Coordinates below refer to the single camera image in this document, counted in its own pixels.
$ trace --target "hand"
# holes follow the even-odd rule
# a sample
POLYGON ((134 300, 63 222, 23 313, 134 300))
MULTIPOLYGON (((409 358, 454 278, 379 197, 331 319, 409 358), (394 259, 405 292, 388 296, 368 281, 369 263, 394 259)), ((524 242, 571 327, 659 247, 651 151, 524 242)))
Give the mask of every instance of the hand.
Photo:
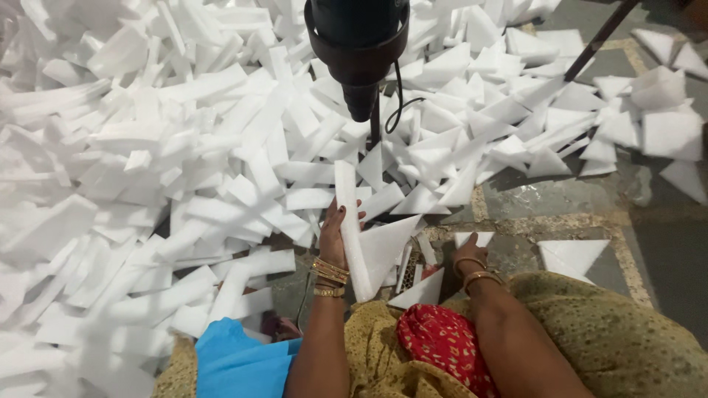
POLYGON ((461 258, 474 258, 484 264, 485 267, 487 265, 486 258, 489 252, 486 247, 477 246, 478 238, 479 235, 474 232, 469 236, 467 243, 462 245, 462 247, 452 254, 453 264, 457 263, 457 267, 463 276, 477 271, 484 271, 484 269, 476 261, 462 260, 458 263, 457 261, 461 258))
MULTIPOLYGON (((361 200, 357 200, 356 205, 361 205, 361 200)), ((319 258, 335 267, 349 271, 347 257, 344 254, 344 242, 339 230, 346 215, 346 207, 342 206, 338 209, 337 199, 332 200, 319 235, 319 258)), ((359 220, 364 217, 366 217, 366 212, 359 212, 359 220)))

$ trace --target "metal rod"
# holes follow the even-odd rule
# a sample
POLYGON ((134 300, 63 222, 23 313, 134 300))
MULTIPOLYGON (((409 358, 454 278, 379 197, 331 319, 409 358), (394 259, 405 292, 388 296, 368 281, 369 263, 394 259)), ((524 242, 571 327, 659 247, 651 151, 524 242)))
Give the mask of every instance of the metal rod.
POLYGON ((371 111, 371 148, 381 141, 381 113, 379 111, 379 90, 376 90, 376 102, 371 111))
POLYGON ((639 3, 639 0, 624 0, 610 19, 605 22, 595 38, 585 47, 580 57, 576 59, 570 69, 566 72, 565 81, 573 81, 580 74, 588 62, 595 56, 595 53, 605 44, 605 40, 617 29, 627 14, 639 3))

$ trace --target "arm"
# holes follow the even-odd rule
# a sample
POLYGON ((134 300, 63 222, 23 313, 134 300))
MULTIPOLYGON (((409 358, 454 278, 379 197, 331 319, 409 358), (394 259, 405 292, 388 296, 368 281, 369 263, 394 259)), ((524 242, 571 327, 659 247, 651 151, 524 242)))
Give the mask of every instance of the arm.
MULTIPOLYGON (((327 209, 320 236, 320 259, 348 269, 339 227, 346 208, 337 209, 336 200, 327 209)), ((363 218, 365 212, 359 213, 363 218)), ((320 289, 340 287, 317 277, 320 289)), ((307 332, 285 382, 285 398, 346 398, 349 396, 349 366, 344 349, 344 300, 315 296, 307 332)))
MULTIPOLYGON (((477 234, 455 252, 486 265, 487 251, 477 234)), ((482 271, 474 261, 460 261, 463 275, 482 271)), ((469 284, 472 323, 489 372, 505 398, 592 398, 580 378, 534 316, 494 280, 469 284)))

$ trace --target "stone floor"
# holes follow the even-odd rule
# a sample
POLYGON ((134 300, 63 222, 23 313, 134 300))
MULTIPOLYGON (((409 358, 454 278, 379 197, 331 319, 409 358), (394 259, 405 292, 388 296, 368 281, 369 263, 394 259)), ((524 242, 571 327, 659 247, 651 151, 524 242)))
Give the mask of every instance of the stone floor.
MULTIPOLYGON (((523 26, 527 32, 577 28, 588 42, 619 1, 563 0, 545 21, 523 26)), ((594 76, 634 77, 654 68, 654 58, 629 34, 648 28, 690 40, 708 56, 708 35, 691 28, 669 0, 645 0, 637 6, 599 51, 595 64, 578 80, 594 76)), ((688 78, 694 109, 708 118, 708 83, 688 78)), ((592 178, 528 179, 506 169, 474 192, 471 204, 453 215, 427 216, 426 232, 438 260, 449 267, 455 231, 497 231, 489 244, 490 262, 506 275, 543 269, 536 241, 610 239, 588 277, 598 285, 634 298, 686 326, 708 348, 708 207, 701 207, 658 176, 665 159, 636 152, 618 153, 618 172, 592 178)), ((582 161, 572 155, 577 172, 582 161)), ((277 311, 296 317, 303 300, 312 253, 297 249, 298 268, 271 275, 277 311)), ((459 282, 445 274, 441 299, 454 295, 459 282)), ((391 295, 383 289, 384 299, 391 295)), ((306 324, 311 294, 302 312, 306 324)), ((353 302, 348 293, 348 302, 353 302)))

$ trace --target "blue fabric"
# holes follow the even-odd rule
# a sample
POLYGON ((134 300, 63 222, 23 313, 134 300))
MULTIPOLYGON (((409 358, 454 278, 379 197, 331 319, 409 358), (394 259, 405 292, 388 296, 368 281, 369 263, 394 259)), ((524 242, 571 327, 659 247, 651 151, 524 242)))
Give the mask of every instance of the blue fabric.
POLYGON ((263 345, 241 322, 214 321, 195 345, 197 398, 281 398, 302 339, 263 345))

